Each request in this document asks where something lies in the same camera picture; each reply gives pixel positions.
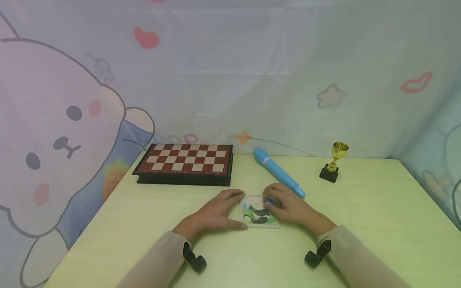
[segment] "hand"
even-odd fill
[[[274,183],[264,189],[264,207],[269,209],[281,220],[304,225],[312,231],[315,237],[322,235],[336,227],[327,216],[317,212],[293,190],[281,183]],[[274,197],[282,202],[282,208],[266,203],[269,197]]]
[[[248,228],[246,224],[227,218],[229,210],[244,197],[245,193],[241,190],[223,190],[199,211],[187,216],[172,231],[192,242],[197,234],[204,230],[246,230]]]

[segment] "bunny cheek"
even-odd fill
[[[102,103],[99,100],[93,100],[88,106],[88,113],[90,116],[96,117],[101,113]]]
[[[50,195],[50,187],[48,184],[38,184],[34,191],[34,203],[35,205],[42,207],[48,201]]]

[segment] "beige sleeve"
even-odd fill
[[[182,235],[165,232],[116,288],[166,288],[184,262],[183,246],[186,242]]]
[[[319,243],[331,240],[330,260],[352,288],[410,287],[343,225],[320,235],[317,240]]]

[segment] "cartoon backdrop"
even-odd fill
[[[459,11],[459,0],[1,1],[1,286],[43,285],[150,142],[416,149],[456,104]],[[415,173],[453,185],[449,165]]]
[[[401,159],[461,229],[461,83]]]

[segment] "gold trophy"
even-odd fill
[[[338,170],[339,168],[336,166],[336,161],[338,159],[344,157],[349,150],[349,146],[347,146],[344,142],[335,142],[333,147],[331,148],[331,154],[333,155],[333,161],[331,163],[325,164],[325,167],[322,168],[322,172],[320,172],[320,178],[328,180],[332,183],[336,182],[336,178],[338,178]]]

